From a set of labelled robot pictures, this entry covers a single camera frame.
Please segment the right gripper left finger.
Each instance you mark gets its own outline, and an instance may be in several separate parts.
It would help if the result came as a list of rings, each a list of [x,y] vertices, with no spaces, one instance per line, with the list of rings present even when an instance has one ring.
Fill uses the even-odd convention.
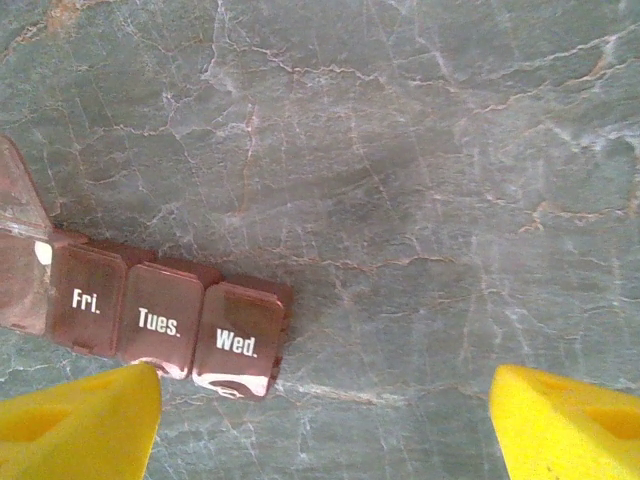
[[[146,364],[0,401],[0,480],[143,480],[161,412]]]

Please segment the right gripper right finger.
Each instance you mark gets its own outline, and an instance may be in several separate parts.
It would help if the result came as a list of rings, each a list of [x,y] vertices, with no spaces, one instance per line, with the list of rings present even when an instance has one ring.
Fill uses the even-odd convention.
[[[640,480],[640,397],[501,365],[489,413],[510,480]]]

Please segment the brown weekly pill organizer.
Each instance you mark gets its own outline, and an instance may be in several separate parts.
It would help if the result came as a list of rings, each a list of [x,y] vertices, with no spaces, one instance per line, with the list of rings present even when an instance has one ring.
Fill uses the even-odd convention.
[[[50,266],[36,240],[53,246]],[[0,328],[258,400],[278,376],[292,304],[286,284],[56,228],[0,135]]]

